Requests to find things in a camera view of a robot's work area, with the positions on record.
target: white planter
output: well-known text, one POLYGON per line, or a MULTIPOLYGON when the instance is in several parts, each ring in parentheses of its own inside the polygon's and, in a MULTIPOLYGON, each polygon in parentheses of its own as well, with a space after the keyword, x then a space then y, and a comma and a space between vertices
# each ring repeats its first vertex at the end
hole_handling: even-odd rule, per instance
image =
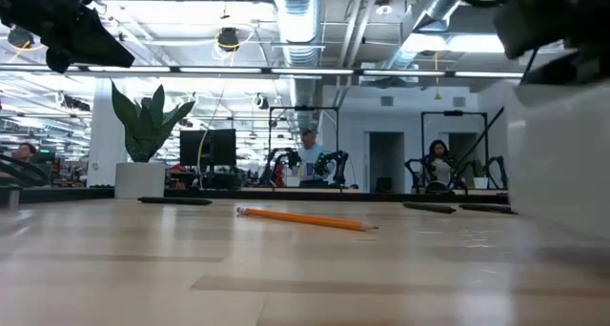
POLYGON ((487 177, 475 177, 475 189, 487 189, 489 178, 487 177))
POLYGON ((115 198, 163 197, 165 165, 118 163, 114 182, 115 198))

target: snake plant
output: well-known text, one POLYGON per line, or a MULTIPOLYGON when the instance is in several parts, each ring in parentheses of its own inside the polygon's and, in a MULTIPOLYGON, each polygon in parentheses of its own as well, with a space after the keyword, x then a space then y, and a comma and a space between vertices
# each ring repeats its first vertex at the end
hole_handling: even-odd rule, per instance
POLYGON ((173 127, 193 109, 194 102, 177 105, 163 112, 163 85, 152 98, 142 98, 141 104, 132 102, 112 83, 112 106, 125 126, 125 148, 134 162, 148 163, 172 134, 173 127))

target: potted plant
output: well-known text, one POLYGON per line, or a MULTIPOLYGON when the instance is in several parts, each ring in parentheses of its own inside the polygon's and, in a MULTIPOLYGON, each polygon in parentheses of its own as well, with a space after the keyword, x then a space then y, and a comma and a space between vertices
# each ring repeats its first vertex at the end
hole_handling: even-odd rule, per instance
POLYGON ((133 163, 116 164, 116 198, 163 197, 165 165, 149 163, 149 160, 170 137, 175 124, 191 112, 194 102, 177 105, 170 112, 163 112, 164 104, 163 85, 152 98, 142 98, 138 104, 112 83, 112 106, 125 127, 125 148, 133 160, 133 163))
POLYGON ((475 176, 473 178, 473 180, 475 181, 475 189, 487 189, 489 178, 487 178, 487 176, 485 175, 483 165, 478 159, 475 159, 473 161, 473 175, 475 176))

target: woman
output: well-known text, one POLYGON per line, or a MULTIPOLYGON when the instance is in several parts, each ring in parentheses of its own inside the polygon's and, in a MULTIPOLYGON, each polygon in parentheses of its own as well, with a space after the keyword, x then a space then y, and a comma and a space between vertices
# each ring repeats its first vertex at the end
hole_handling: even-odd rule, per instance
POLYGON ((452 169, 455 167, 456 161, 449 154, 449 150, 447 150, 447 146, 442 140, 435 140, 430 144, 429 152, 423 160, 424 165, 428 169, 426 175, 429 181, 449 184, 452 169))

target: pencil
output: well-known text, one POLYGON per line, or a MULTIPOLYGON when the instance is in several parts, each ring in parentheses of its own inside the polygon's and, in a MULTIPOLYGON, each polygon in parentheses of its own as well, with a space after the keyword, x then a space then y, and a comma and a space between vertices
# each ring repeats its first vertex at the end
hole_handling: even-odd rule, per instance
POLYGON ((272 212, 272 211, 265 211, 265 210, 252 209, 252 208, 243 208, 243 207, 238 207, 237 213, 240 215, 263 216, 263 217, 269 217, 269 218, 273 218, 273 219, 277 219, 277 220, 299 222, 299 223, 326 226, 326 227, 335 227, 335 228, 340 228, 340 229, 361 231, 361 232, 378 229, 378 227, 373 226, 366 222, 350 220, 350 219, 343 219, 343 218, 335 218, 335 217, 281 213, 281 212, 272 212))

